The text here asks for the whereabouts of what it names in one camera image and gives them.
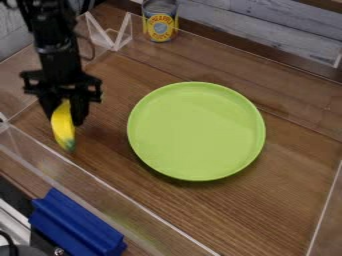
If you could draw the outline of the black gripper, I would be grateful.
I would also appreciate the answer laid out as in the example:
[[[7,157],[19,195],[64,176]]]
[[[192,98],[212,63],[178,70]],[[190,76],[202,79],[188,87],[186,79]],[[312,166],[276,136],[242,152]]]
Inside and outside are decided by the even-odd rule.
[[[40,96],[51,91],[63,98],[71,98],[71,116],[75,126],[80,126],[88,116],[89,102],[101,101],[101,80],[87,74],[81,67],[79,48],[35,48],[41,68],[20,72],[24,80],[24,92]],[[39,97],[39,103],[47,118],[61,104],[55,94]]]

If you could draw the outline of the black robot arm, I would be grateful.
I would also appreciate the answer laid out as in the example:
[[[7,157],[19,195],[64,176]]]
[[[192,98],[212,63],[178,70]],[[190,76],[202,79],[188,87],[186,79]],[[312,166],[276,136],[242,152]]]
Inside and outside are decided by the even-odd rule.
[[[89,103],[101,102],[101,80],[81,67],[76,14],[68,0],[17,0],[17,6],[33,35],[40,70],[21,71],[24,92],[39,98],[48,119],[61,101],[71,103],[71,118],[80,126],[89,113]]]

